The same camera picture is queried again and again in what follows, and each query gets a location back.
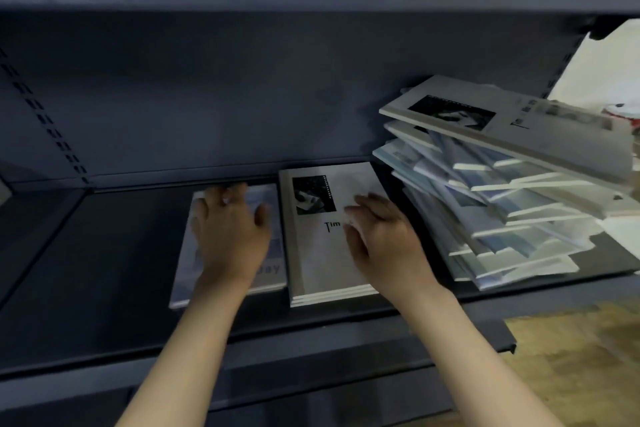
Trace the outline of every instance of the stack of magazines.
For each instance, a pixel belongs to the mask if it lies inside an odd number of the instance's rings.
[[[597,220],[640,216],[629,123],[432,76],[380,110],[374,151],[405,184],[456,281],[481,289],[574,273]]]

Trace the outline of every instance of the wooden floor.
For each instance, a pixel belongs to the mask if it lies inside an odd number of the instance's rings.
[[[569,427],[640,426],[640,299],[507,321],[505,361]],[[462,427],[446,414],[403,427]]]

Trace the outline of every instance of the forearm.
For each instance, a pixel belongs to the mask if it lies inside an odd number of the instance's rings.
[[[423,294],[403,315],[434,360],[469,427],[561,426],[509,368],[446,289]]]
[[[244,291],[212,287],[195,294],[118,427],[203,425]]]

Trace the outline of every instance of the hand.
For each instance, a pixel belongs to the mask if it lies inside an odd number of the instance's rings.
[[[244,201],[246,183],[227,190],[213,186],[194,203],[191,229],[198,241],[203,271],[196,288],[223,284],[245,294],[267,255],[271,227],[266,204],[254,213]]]
[[[372,193],[356,196],[355,201],[359,206],[347,206],[345,211],[364,237],[351,225],[345,225],[344,232],[351,256],[369,283],[400,312],[416,296],[439,291],[442,287],[420,240],[397,206]]]

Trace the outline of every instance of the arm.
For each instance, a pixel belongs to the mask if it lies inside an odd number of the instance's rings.
[[[358,268],[420,337],[469,427],[561,426],[502,361],[451,292],[436,281],[420,240],[395,204],[357,196],[345,233]]]
[[[271,230],[264,205],[250,212],[246,184],[212,187],[191,223],[204,270],[193,298],[117,427],[199,427],[236,312],[266,256]]]

